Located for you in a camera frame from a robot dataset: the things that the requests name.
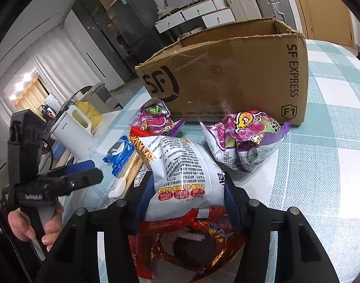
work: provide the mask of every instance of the finger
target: finger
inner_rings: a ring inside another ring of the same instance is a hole
[[[64,212],[64,207],[59,201],[56,202],[56,212],[60,214]]]
[[[49,220],[44,227],[45,234],[60,232],[62,230],[62,214],[55,213],[53,219]]]
[[[59,234],[60,232],[44,235],[41,241],[46,246],[53,245]]]
[[[31,227],[28,220],[20,214],[20,210],[10,212],[7,218],[12,232],[18,239],[27,241],[36,238],[34,229]]]

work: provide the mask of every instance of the checkered tablecloth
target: checkered tablecloth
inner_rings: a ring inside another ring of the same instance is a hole
[[[291,129],[259,171],[232,177],[251,198],[270,208],[301,209],[340,281],[347,283],[360,271],[360,61],[329,42],[307,40],[307,49],[309,90],[304,123]],[[98,139],[95,150],[127,134],[129,119],[149,98],[144,88],[140,90]],[[181,135],[206,145],[197,124],[185,125]],[[107,176],[110,167],[102,166],[97,152],[94,154]],[[112,182],[107,176],[100,185],[68,197],[65,220],[81,206],[90,211],[105,207],[106,190]],[[277,235],[273,233],[271,239],[267,282],[273,282],[275,275]],[[237,267],[235,259],[200,282],[233,282]]]

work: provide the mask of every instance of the red label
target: red label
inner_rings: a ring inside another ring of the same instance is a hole
[[[205,194],[205,191],[202,188],[192,189],[191,190],[191,196],[192,197],[202,196],[204,194]]]
[[[176,199],[185,199],[189,197],[189,191],[176,191],[174,196]]]
[[[171,192],[163,192],[158,195],[158,199],[159,199],[159,201],[165,201],[165,200],[171,199],[173,196],[174,195]]]

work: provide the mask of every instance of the yellow plastic bag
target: yellow plastic bag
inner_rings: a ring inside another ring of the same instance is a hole
[[[103,117],[99,112],[94,108],[94,106],[88,102],[76,102],[75,106],[81,110],[83,114],[86,115],[91,121],[91,131],[99,124]],[[87,123],[82,119],[79,119],[77,115],[74,115],[76,121],[78,121],[82,126],[87,127]]]

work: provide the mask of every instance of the drawer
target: drawer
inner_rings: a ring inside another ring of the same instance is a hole
[[[215,8],[221,9],[227,7],[225,0],[213,0]]]
[[[185,20],[190,20],[192,18],[211,13],[215,11],[215,5],[213,0],[205,1],[196,4],[195,6],[188,7],[187,9],[182,10]]]
[[[159,33],[163,33],[164,31],[170,29],[171,27],[175,27],[183,22],[185,22],[185,20],[184,20],[183,16],[181,15],[181,12],[177,12],[177,13],[172,14],[171,16],[168,16],[168,17],[160,20],[155,25],[155,27]]]
[[[205,22],[206,27],[213,27],[224,23],[234,22],[235,18],[232,11],[228,8],[202,16],[202,20]]]

